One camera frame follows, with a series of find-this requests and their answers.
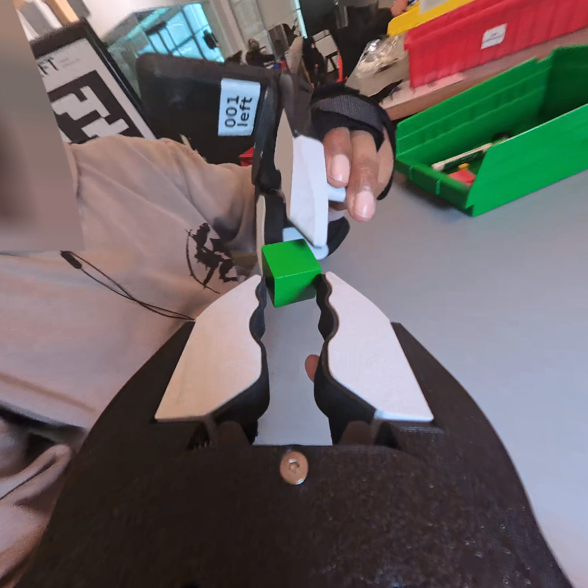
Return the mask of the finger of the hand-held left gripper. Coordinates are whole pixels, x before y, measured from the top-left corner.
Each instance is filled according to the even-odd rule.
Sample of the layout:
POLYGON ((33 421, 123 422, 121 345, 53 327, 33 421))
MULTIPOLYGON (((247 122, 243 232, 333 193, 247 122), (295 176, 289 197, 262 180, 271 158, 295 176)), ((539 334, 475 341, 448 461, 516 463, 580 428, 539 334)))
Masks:
POLYGON ((260 193, 256 197, 256 244, 259 247, 300 238, 289 221, 286 202, 280 193, 260 193))
POLYGON ((295 135, 285 112, 277 128, 275 168, 281 174, 288 220, 306 239, 315 256, 326 258, 329 188, 325 151, 317 139, 295 135))

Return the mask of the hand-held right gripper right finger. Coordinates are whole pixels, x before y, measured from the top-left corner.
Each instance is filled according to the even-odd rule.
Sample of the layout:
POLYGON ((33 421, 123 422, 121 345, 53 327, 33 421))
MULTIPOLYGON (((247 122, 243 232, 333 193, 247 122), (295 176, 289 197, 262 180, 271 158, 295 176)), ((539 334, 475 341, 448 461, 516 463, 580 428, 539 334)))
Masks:
POLYGON ((432 410, 386 314, 332 272, 317 281, 316 301, 323 345, 314 398, 332 443, 352 422, 431 425, 432 410))

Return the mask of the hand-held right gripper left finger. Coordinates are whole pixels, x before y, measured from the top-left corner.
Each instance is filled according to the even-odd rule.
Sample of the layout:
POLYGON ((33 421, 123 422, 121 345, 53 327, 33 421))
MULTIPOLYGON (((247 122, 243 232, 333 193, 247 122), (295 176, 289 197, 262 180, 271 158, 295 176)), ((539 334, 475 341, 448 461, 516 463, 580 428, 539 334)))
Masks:
POLYGON ((194 421, 216 434, 241 427, 248 442, 270 401, 264 311, 267 288, 254 275, 218 298, 195 320, 155 412, 158 423, 194 421))

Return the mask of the green block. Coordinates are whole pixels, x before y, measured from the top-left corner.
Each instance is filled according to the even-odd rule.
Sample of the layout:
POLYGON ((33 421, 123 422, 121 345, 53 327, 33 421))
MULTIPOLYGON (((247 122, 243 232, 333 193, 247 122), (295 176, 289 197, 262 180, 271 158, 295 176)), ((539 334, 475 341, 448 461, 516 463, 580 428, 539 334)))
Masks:
POLYGON ((275 308, 312 299, 321 266, 305 239, 264 245, 262 273, 275 308))

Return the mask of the green plastic bin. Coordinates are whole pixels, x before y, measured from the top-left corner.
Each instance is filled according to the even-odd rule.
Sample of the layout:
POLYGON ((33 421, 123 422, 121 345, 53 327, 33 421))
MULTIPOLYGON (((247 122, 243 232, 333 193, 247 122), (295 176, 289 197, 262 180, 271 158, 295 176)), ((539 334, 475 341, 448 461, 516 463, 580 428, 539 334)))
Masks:
POLYGON ((587 45, 556 48, 402 121, 396 169, 476 217, 587 169, 587 45), (492 142, 444 172, 441 160, 492 142), (469 167, 471 187, 447 175, 469 167))

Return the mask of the person's left hand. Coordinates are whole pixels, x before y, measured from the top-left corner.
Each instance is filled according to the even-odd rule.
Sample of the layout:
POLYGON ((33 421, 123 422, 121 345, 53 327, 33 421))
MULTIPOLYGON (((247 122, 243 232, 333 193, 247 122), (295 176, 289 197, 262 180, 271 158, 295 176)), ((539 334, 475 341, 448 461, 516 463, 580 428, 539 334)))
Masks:
POLYGON ((376 147, 373 136, 364 130, 335 128, 323 141, 326 178, 332 187, 346 189, 345 205, 351 218, 367 222, 374 217, 378 196, 392 179, 393 148, 387 130, 376 147))

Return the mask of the person's beige hoodie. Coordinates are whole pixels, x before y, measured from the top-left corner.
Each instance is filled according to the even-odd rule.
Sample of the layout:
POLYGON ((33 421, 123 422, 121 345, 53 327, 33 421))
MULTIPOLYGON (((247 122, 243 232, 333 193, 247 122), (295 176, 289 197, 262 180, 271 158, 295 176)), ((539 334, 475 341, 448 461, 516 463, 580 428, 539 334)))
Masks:
MULTIPOLYGON (((82 214, 82 256, 144 303, 195 317, 218 295, 189 276, 190 229, 252 250, 252 213, 82 214)), ((22 576, 74 450, 180 326, 108 293, 58 254, 1 256, 1 587, 22 576)))

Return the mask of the wooden table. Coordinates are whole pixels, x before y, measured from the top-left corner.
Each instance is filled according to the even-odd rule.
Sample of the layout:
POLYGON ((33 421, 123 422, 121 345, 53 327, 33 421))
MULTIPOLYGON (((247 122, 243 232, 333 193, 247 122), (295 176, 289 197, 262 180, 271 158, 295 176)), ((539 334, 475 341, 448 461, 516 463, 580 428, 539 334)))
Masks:
POLYGON ((399 121, 452 96, 456 96, 522 63, 533 59, 545 59, 556 48, 586 44, 587 28, 582 28, 573 33, 548 40, 545 43, 526 48, 469 70, 464 70, 458 74, 444 77, 430 84, 416 87, 415 89, 409 86, 408 81, 405 81, 399 85, 395 92, 381 102, 381 106, 387 111, 391 120, 399 121))

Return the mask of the clear plastic bag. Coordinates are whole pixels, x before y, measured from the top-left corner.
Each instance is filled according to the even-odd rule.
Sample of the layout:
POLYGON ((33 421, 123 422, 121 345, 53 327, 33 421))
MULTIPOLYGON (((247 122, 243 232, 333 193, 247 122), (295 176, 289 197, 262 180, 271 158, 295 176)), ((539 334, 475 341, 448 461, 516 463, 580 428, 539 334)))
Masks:
POLYGON ((406 33, 381 36, 370 41, 364 48, 353 74, 358 79, 367 79, 386 70, 400 72, 400 79, 408 76, 409 56, 405 49, 406 33))

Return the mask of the yellow plastic bin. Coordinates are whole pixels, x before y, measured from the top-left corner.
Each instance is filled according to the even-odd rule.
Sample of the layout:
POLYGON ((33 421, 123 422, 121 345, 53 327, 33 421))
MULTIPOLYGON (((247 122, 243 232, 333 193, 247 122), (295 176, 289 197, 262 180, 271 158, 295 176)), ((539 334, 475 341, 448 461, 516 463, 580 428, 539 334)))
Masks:
POLYGON ((461 8, 473 1, 412 1, 408 9, 389 22, 387 35, 395 37, 461 8))

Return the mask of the red bin with white label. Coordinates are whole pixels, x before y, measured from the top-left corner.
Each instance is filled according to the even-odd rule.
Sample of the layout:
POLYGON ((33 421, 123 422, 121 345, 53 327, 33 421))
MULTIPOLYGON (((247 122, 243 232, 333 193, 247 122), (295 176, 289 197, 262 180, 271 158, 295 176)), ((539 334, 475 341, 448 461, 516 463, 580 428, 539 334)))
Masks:
POLYGON ((474 1, 411 29, 410 87, 428 85, 587 27, 587 1, 474 1))

